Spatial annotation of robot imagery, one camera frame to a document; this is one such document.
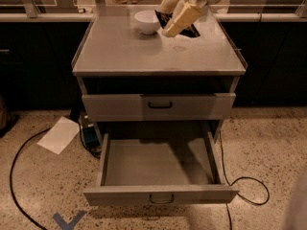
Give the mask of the grey metal drawer cabinet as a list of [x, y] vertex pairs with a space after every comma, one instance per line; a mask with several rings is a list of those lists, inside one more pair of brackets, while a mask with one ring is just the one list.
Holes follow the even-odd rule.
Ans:
[[233, 93], [246, 65], [211, 11], [196, 22], [199, 37], [142, 34], [139, 6], [100, 9], [73, 73], [83, 95]]

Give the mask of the closed upper grey drawer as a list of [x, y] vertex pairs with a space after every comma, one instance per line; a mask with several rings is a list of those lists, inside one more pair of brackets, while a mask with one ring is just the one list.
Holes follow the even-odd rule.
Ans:
[[90, 121], [223, 120], [234, 103], [233, 93], [199, 95], [83, 95]]

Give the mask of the open lower grey drawer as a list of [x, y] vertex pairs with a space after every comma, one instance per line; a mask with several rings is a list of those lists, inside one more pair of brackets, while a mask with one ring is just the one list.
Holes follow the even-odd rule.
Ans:
[[212, 134], [170, 139], [104, 135], [91, 206], [224, 204], [238, 189], [224, 180]]

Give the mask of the white ceramic bowl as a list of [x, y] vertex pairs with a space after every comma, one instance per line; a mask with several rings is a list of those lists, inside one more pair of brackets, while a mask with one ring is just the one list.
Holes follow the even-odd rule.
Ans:
[[159, 28], [160, 23], [154, 10], [140, 11], [135, 16], [137, 28], [145, 35], [155, 34]]

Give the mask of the blue power box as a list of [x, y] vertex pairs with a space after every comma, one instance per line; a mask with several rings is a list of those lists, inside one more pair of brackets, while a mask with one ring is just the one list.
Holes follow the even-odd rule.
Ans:
[[92, 148], [99, 145], [99, 140], [93, 126], [85, 127], [83, 129], [83, 139], [87, 147]]

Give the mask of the white paper sheet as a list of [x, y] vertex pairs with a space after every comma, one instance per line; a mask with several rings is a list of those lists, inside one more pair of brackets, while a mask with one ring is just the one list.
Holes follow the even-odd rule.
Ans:
[[38, 141], [38, 144], [60, 154], [79, 133], [79, 125], [65, 117], [60, 117], [56, 124]]

